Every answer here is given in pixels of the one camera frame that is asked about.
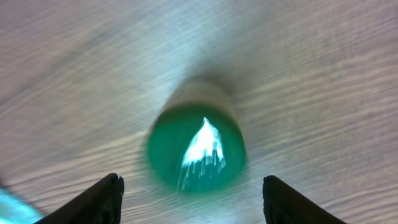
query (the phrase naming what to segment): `wood grain surface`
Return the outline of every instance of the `wood grain surface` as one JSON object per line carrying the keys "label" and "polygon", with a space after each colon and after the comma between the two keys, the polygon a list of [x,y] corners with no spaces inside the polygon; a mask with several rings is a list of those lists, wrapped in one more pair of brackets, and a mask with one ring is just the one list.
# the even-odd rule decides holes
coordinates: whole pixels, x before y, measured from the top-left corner
{"label": "wood grain surface", "polygon": [[[147,132],[189,77],[231,94],[244,183],[173,194]],[[122,223],[265,223],[274,174],[348,223],[398,223],[396,0],[3,0],[0,177],[45,213],[110,172]]]}

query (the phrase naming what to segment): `green cylindrical object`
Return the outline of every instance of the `green cylindrical object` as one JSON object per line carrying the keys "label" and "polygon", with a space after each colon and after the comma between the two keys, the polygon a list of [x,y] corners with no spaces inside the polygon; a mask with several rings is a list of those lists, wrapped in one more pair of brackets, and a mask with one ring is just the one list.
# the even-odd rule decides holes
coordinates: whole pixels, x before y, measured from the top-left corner
{"label": "green cylindrical object", "polygon": [[228,99],[206,82],[185,85],[170,98],[148,138],[147,155],[156,175],[183,192],[225,187],[246,163]]}

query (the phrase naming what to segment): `green bottle cap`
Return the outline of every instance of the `green bottle cap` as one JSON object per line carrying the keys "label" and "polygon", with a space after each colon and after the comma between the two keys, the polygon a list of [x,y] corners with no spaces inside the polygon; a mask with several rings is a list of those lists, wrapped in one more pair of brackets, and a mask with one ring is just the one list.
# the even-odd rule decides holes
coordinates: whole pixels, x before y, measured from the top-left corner
{"label": "green bottle cap", "polygon": [[243,137],[234,119],[203,102],[165,110],[148,138],[147,156],[156,175],[182,192],[223,188],[246,163]]}

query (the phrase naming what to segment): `table surface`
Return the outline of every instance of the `table surface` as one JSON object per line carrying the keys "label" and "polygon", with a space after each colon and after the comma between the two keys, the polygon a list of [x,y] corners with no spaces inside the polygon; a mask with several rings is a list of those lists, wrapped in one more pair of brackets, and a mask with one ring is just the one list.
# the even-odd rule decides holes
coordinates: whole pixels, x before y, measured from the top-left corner
{"label": "table surface", "polygon": [[[45,213],[110,172],[122,223],[265,223],[274,174],[349,223],[398,222],[398,2],[0,2],[0,177]],[[222,83],[244,183],[148,180],[142,146],[186,79]]]}

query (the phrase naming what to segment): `green plastic cap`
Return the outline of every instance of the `green plastic cap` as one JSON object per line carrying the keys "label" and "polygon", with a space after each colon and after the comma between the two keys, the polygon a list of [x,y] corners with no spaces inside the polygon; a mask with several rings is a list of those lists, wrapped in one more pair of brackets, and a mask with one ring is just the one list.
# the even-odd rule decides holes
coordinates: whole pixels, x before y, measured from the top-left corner
{"label": "green plastic cap", "polygon": [[244,169],[246,150],[230,115],[203,103],[185,103],[164,111],[147,142],[156,175],[182,192],[226,187]]}

